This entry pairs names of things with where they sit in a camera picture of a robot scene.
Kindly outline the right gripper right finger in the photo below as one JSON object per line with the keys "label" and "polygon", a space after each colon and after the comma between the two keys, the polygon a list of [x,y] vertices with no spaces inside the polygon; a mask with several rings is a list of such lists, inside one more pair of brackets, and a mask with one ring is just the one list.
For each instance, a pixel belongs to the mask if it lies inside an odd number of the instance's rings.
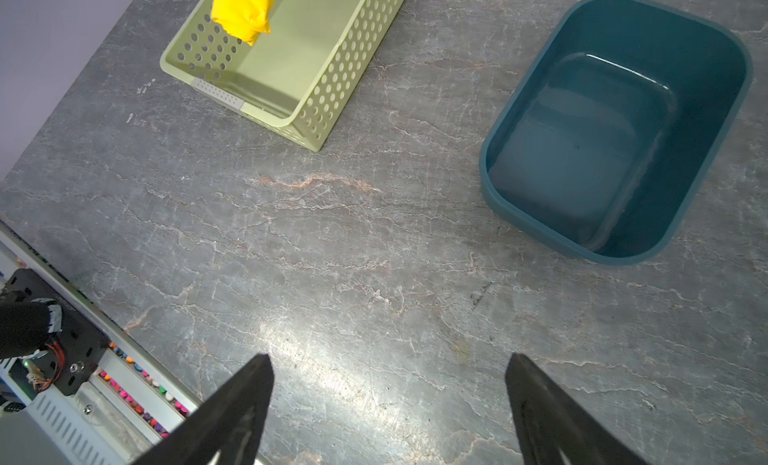
{"label": "right gripper right finger", "polygon": [[526,464],[643,464],[529,357],[514,353],[505,384]]}

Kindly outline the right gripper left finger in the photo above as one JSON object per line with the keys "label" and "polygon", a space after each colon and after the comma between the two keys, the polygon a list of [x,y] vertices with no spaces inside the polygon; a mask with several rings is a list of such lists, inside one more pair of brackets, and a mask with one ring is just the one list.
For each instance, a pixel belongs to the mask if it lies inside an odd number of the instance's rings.
{"label": "right gripper left finger", "polygon": [[274,371],[258,354],[138,464],[255,464],[264,431]]}

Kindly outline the yellow paper napkin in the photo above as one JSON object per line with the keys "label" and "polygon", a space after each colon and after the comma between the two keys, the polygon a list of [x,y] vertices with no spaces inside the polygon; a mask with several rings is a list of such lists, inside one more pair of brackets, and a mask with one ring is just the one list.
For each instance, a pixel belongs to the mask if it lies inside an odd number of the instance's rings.
{"label": "yellow paper napkin", "polygon": [[211,17],[230,36],[253,46],[270,34],[269,14],[275,0],[213,0]]}

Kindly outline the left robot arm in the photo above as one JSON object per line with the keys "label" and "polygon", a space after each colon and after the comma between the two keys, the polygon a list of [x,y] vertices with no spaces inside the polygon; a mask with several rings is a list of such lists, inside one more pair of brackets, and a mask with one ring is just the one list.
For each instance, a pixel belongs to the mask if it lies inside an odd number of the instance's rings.
{"label": "left robot arm", "polygon": [[1,358],[32,354],[62,330],[63,311],[55,301],[1,305]]}

